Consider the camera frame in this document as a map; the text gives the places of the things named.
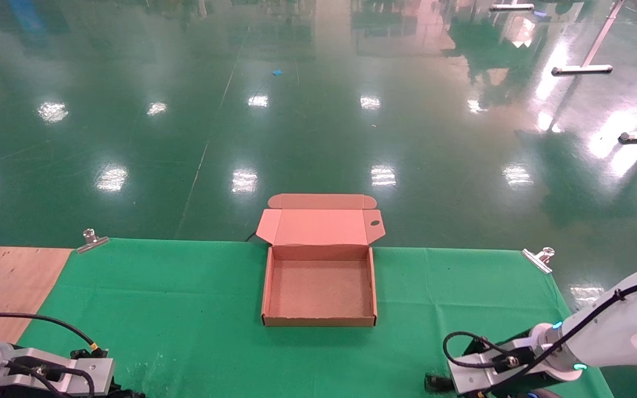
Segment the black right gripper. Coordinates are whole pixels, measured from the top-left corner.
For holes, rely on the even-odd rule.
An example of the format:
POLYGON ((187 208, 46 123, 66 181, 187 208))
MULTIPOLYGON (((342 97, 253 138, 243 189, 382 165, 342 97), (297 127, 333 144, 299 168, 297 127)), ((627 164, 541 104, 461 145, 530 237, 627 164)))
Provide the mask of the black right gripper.
POLYGON ((555 385, 572 382, 574 372, 553 373, 533 372, 516 378, 513 382, 505 381, 516 372, 496 373, 493 383, 495 387, 483 393, 484 397, 561 397, 551 390, 555 385))

